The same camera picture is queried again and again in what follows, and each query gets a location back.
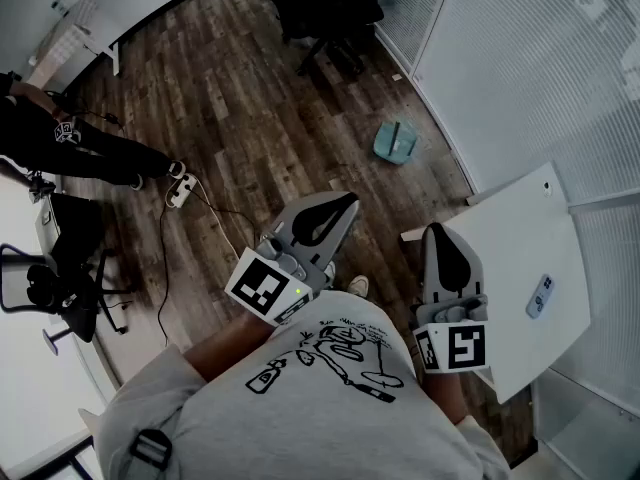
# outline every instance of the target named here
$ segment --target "black office chair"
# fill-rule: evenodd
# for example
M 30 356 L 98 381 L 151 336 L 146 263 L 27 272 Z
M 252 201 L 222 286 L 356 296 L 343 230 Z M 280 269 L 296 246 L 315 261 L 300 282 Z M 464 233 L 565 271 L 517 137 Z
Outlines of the black office chair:
M 318 40 L 297 70 L 304 75 L 311 59 L 330 43 L 344 51 L 355 63 L 354 71 L 361 73 L 364 64 L 345 38 L 355 31 L 380 21 L 384 13 L 378 0 L 271 0 L 278 9 L 282 24 L 282 38 L 313 37 Z
M 95 280 L 89 275 L 90 265 L 82 265 L 74 272 L 68 270 L 58 276 L 47 264 L 44 256 L 26 254 L 15 247 L 0 245 L 0 307 L 5 313 L 37 311 L 50 315 L 60 315 L 69 326 L 67 329 L 49 336 L 42 331 L 43 337 L 58 355 L 55 342 L 74 332 L 82 341 L 90 343 L 96 329 L 96 317 L 100 309 L 119 334 L 127 332 L 126 327 L 117 327 L 104 300 L 109 294 L 129 294 L 133 289 L 105 290 L 102 288 L 104 267 L 107 257 L 113 256 L 106 249 L 100 257 Z M 12 272 L 18 277 L 9 277 Z

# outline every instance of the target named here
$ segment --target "buckle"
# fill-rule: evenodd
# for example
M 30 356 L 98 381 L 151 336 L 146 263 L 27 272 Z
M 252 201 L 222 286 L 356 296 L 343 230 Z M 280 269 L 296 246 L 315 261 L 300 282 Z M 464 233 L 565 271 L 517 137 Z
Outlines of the buckle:
M 141 461 L 164 471 L 169 465 L 171 448 L 171 441 L 163 432 L 146 428 L 133 441 L 129 452 Z

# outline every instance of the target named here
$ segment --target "black cable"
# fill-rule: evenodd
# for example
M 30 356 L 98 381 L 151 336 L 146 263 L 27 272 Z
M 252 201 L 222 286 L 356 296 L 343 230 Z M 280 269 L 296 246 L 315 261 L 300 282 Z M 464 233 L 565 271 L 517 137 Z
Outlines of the black cable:
M 118 302 L 117 304 L 114 304 L 113 306 L 107 306 L 107 309 L 116 308 L 118 306 L 124 306 L 125 304 L 133 304 L 133 301 L 132 300 L 125 300 L 124 302 Z
M 96 57 L 97 57 L 98 55 L 100 55 L 99 53 L 94 52 L 94 51 L 93 51 L 91 48 L 89 48 L 86 44 L 83 44 L 82 46 L 83 46 L 84 48 L 86 48 L 87 50 L 89 50 L 91 53 L 93 53 Z
M 51 97 L 54 100 L 54 103 L 56 105 L 58 105 L 59 107 L 63 108 L 63 110 L 66 111 L 67 105 L 65 103 L 71 102 L 71 98 L 69 96 L 56 91 L 45 91 L 45 92 L 49 97 Z M 84 96 L 76 96 L 74 107 L 75 107 L 75 110 L 73 110 L 72 112 L 67 112 L 69 117 L 81 116 L 81 115 L 87 115 L 87 114 L 99 117 L 100 119 L 102 119 L 103 121 L 106 121 L 107 123 L 115 124 L 119 126 L 120 130 L 122 130 L 122 135 L 124 136 L 125 139 L 127 138 L 127 133 L 124 129 L 124 125 L 120 122 L 120 119 L 118 118 L 117 115 L 111 112 L 107 112 L 105 115 L 102 115 L 102 114 L 98 114 L 97 112 L 94 112 L 93 110 L 90 110 L 89 105 L 87 105 L 87 100 L 84 99 Z
M 256 248 L 256 225 L 253 223 L 253 221 L 247 217 L 244 213 L 242 212 L 237 212 L 235 210 L 225 210 L 225 209 L 221 209 L 221 208 L 214 208 L 213 206 L 211 206 L 209 203 L 207 203 L 202 197 L 200 197 L 196 192 L 194 192 L 192 189 L 188 189 L 189 192 L 191 192 L 194 196 L 196 196 L 198 199 L 200 199 L 200 201 L 202 201 L 204 204 L 206 204 L 209 208 L 211 208 L 213 211 L 215 212 L 220 212 L 220 213 L 235 213 L 237 215 L 242 215 L 242 217 L 245 218 L 245 220 L 251 224 L 251 229 L 253 230 L 252 236 L 253 236 L 253 246 L 251 247 L 252 249 Z
M 164 245 L 164 236 L 162 234 L 162 223 L 164 221 L 164 215 L 167 212 L 167 205 L 163 205 L 162 214 L 160 214 L 160 243 L 162 244 L 162 260 L 164 261 L 164 282 L 165 282 L 165 291 L 164 291 L 164 299 L 162 299 L 162 304 L 160 304 L 160 308 L 158 309 L 158 325 L 160 326 L 160 330 L 162 334 L 164 334 L 164 346 L 166 347 L 169 344 L 169 336 L 167 336 L 167 332 L 164 330 L 164 326 L 162 325 L 162 321 L 160 320 L 160 313 L 164 308 L 164 305 L 169 298 L 169 266 L 167 265 L 167 248 Z

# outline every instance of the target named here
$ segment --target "sneaker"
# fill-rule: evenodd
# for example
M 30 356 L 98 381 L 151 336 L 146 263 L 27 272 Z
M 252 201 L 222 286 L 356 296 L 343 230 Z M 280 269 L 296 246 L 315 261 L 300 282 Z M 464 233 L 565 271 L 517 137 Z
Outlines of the sneaker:
M 138 177 L 138 183 L 132 183 L 131 185 L 129 185 L 133 190 L 135 190 L 136 192 L 138 192 L 139 190 L 142 190 L 142 187 L 144 187 L 144 180 L 142 179 L 142 176 L 140 176 L 139 174 L 136 174 L 136 176 Z
M 329 278 L 328 288 L 331 288 L 336 278 L 336 264 L 333 261 L 330 261 L 327 268 L 324 269 L 324 274 Z
M 355 277 L 353 281 L 349 283 L 347 293 L 366 299 L 369 294 L 369 279 L 367 276 Z
M 169 176 L 179 180 L 187 172 L 187 166 L 183 162 L 171 162 L 169 167 Z

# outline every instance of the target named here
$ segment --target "black pants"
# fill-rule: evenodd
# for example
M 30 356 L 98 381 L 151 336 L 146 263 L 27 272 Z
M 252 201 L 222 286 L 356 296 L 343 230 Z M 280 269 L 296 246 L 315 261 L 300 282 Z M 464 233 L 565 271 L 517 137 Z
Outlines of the black pants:
M 98 178 L 114 185 L 136 184 L 138 174 L 159 178 L 169 173 L 169 158 L 139 142 L 104 133 L 89 123 L 76 119 L 76 129 L 82 134 L 80 143 L 58 143 L 53 134 L 55 126 L 49 137 L 38 137 L 29 150 L 22 152 L 21 158 L 14 160 L 33 171 L 77 178 Z M 93 151 L 98 155 L 82 150 Z

